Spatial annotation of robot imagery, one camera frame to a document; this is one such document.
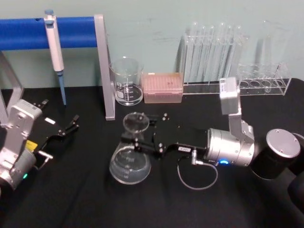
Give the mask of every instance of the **blue horizontal pole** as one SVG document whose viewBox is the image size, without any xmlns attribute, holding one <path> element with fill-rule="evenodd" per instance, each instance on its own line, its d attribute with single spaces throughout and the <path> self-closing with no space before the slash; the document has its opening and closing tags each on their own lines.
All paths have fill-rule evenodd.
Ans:
<svg viewBox="0 0 304 228">
<path fill-rule="evenodd" d="M 62 48 L 97 46 L 94 17 L 57 18 Z M 0 19 L 0 50 L 46 49 L 48 38 L 43 18 Z"/>
</svg>

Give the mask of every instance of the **pink tip box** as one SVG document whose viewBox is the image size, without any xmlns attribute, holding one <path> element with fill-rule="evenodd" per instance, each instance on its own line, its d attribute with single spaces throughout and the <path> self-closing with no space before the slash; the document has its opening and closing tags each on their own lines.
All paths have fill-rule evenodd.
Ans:
<svg viewBox="0 0 304 228">
<path fill-rule="evenodd" d="M 183 80 L 180 73 L 144 73 L 142 86 L 146 104 L 181 102 Z"/>
</svg>

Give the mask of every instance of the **glassware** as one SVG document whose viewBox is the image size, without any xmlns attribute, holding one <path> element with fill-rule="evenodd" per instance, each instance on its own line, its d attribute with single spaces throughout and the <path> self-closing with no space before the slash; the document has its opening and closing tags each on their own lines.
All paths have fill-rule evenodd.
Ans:
<svg viewBox="0 0 304 228">
<path fill-rule="evenodd" d="M 140 103 L 143 98 L 140 83 L 143 65 L 133 58 L 123 57 L 110 64 L 110 71 L 114 78 L 116 101 L 125 106 Z"/>
<path fill-rule="evenodd" d="M 126 134 L 143 139 L 143 132 L 149 127 L 149 118 L 142 113 L 130 113 L 123 119 Z M 111 175 L 122 184 L 137 184 L 150 173 L 148 155 L 134 151 L 134 146 L 119 143 L 110 161 Z"/>
</svg>

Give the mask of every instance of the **light blue wall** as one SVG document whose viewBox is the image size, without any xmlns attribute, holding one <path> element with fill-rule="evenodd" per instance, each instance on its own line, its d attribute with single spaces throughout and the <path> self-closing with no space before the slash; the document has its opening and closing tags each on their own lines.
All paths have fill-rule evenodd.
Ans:
<svg viewBox="0 0 304 228">
<path fill-rule="evenodd" d="M 263 21 L 275 35 L 274 62 L 286 61 L 293 77 L 304 79 L 304 1 L 302 0 L 0 0 L 0 18 L 59 17 L 104 14 L 111 59 L 134 57 L 146 72 L 172 72 L 187 25 L 229 22 L 250 36 L 242 63 L 255 61 Z M 25 87 L 58 86 L 48 50 L 11 51 L 5 55 Z M 94 86 L 95 48 L 63 51 L 66 86 Z M 1 87 L 7 83 L 0 81 Z"/>
</svg>

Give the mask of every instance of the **white plastic piece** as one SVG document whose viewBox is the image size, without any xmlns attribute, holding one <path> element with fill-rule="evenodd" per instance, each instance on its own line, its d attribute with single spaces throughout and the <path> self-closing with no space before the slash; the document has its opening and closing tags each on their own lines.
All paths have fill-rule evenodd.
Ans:
<svg viewBox="0 0 304 228">
<path fill-rule="evenodd" d="M 51 52 L 53 68 L 56 72 L 60 72 L 64 70 L 64 66 L 57 27 L 57 18 L 54 15 L 48 14 L 44 17 L 44 22 L 46 21 L 53 21 L 53 24 L 49 26 L 45 23 L 45 28 L 47 32 L 47 40 Z"/>
<path fill-rule="evenodd" d="M 50 124 L 55 124 L 56 123 L 54 120 L 52 120 L 52 119 L 50 119 L 48 117 L 45 118 L 44 120 L 47 121 L 47 122 L 49 122 Z"/>
</svg>

